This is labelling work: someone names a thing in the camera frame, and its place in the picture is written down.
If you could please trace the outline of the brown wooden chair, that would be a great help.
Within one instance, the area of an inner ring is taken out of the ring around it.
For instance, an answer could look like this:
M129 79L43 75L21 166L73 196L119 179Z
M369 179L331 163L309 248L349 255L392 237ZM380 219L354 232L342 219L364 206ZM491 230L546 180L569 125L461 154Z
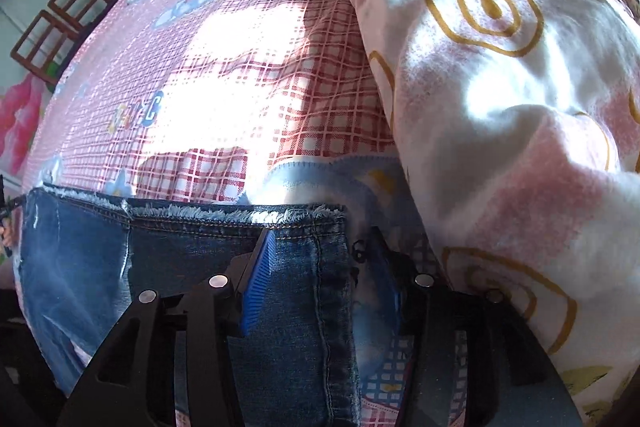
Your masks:
M72 55L115 0L49 0L14 44L10 57L55 87Z

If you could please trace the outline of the pink plaid cartoon bedsheet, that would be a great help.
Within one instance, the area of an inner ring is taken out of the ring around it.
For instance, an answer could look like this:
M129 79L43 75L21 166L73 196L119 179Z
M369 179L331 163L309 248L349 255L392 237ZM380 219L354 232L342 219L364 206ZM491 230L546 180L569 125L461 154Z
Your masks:
M395 424L413 341L354 246L426 244L349 0L119 0L64 70L29 156L52 185L347 215L361 421Z

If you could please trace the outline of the blue denim jeans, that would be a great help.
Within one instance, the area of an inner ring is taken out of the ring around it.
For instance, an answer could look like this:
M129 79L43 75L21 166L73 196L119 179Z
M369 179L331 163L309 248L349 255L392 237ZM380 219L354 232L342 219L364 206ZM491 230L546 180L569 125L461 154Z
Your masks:
M142 291L182 294L248 253L276 249L257 323L230 340L252 426L361 421L346 211L330 205L194 205L43 185L22 208L16 281L36 343L71 392Z

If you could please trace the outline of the floral swirl quilt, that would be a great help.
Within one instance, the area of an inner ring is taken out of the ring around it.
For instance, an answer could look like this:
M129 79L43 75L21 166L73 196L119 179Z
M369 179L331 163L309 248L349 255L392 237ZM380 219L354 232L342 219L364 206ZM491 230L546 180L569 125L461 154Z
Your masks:
M582 421L639 372L639 27L623 0L349 0L433 251L523 313Z

